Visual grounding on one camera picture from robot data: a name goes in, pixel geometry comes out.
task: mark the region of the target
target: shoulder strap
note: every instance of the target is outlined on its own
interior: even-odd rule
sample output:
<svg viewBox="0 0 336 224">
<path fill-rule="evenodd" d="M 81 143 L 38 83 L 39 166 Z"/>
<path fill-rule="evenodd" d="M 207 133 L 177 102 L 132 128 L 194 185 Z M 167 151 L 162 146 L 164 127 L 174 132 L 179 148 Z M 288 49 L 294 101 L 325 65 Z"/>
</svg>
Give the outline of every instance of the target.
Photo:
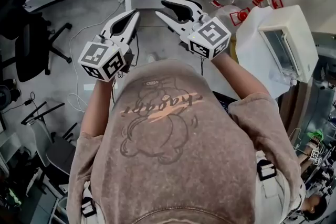
<svg viewBox="0 0 336 224">
<path fill-rule="evenodd" d="M 82 214 L 81 224 L 105 224 L 104 215 L 100 206 L 93 201 L 90 191 L 90 181 L 86 181 L 84 184 L 80 211 Z"/>
<path fill-rule="evenodd" d="M 256 153 L 256 160 L 255 224 L 279 224 L 289 212 L 289 184 L 263 151 Z"/>
</svg>

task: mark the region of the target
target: white box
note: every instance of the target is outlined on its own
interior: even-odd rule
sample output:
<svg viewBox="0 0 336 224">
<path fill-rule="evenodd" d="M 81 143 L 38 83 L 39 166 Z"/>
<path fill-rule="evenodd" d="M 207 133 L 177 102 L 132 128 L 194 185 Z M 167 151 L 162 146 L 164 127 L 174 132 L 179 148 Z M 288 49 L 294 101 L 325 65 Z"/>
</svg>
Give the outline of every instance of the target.
<svg viewBox="0 0 336 224">
<path fill-rule="evenodd" d="M 230 42 L 231 32 L 216 17 L 203 24 L 187 37 L 189 51 L 209 60 L 225 50 Z"/>
<path fill-rule="evenodd" d="M 87 42 L 78 63 L 86 73 L 102 81 L 110 81 L 126 64 L 119 46 L 111 40 L 106 43 Z"/>
<path fill-rule="evenodd" d="M 258 30 L 280 72 L 308 83 L 319 57 L 300 6 L 274 9 Z"/>
</svg>

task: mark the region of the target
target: chair wheel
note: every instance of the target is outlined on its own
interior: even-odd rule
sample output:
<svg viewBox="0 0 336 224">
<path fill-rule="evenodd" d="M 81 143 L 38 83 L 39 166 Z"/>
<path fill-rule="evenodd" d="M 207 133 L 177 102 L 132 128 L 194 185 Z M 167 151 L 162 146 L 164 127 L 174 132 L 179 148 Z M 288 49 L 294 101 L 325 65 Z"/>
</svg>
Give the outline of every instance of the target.
<svg viewBox="0 0 336 224">
<path fill-rule="evenodd" d="M 70 23 L 66 23 L 66 24 L 65 24 L 65 27 L 68 28 L 69 30 L 71 30 L 71 29 L 72 29 L 72 24 L 70 24 Z"/>
</svg>

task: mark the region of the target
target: person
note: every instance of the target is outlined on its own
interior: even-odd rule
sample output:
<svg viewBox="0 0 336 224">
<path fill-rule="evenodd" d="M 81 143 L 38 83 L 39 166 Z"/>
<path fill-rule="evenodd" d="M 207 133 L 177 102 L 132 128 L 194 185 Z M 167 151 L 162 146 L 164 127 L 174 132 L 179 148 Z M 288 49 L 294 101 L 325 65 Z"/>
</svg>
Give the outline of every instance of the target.
<svg viewBox="0 0 336 224">
<path fill-rule="evenodd" d="M 309 156 L 311 155 L 313 149 L 318 148 L 319 144 L 320 139 L 313 136 L 307 143 L 303 153 L 298 155 L 299 163 L 301 165 L 301 174 L 303 174 L 307 168 L 312 165 L 313 161 L 309 159 Z M 302 211 L 308 220 L 317 220 L 323 215 L 326 209 L 326 198 L 318 194 L 312 194 L 311 196 L 306 197 L 300 208 L 297 208 L 296 210 Z"/>
<path fill-rule="evenodd" d="M 318 194 L 313 194 L 304 199 L 300 208 L 305 217 L 309 220 L 317 220 L 320 218 L 327 209 L 327 200 L 325 197 Z"/>
<path fill-rule="evenodd" d="M 241 98 L 228 113 L 177 60 L 131 70 L 110 115 L 112 81 L 97 80 L 71 167 L 70 223 L 92 214 L 113 224 L 254 223 L 267 207 L 255 202 L 261 151 L 288 182 L 288 208 L 301 207 L 300 165 L 276 101 L 226 53 L 212 63 Z"/>
</svg>

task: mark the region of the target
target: brown t-shirt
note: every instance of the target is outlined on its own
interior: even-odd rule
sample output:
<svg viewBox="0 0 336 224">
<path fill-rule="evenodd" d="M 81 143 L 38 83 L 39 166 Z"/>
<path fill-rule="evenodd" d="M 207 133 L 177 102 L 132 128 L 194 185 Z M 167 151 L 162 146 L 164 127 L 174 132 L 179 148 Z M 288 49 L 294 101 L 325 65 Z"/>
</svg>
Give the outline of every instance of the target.
<svg viewBox="0 0 336 224">
<path fill-rule="evenodd" d="M 104 135 L 78 139 L 70 223 L 80 223 L 88 180 L 106 223 L 254 223 L 256 150 L 281 169 L 293 201 L 300 166 L 276 102 L 252 94 L 229 113 L 186 64 L 132 70 Z"/>
</svg>

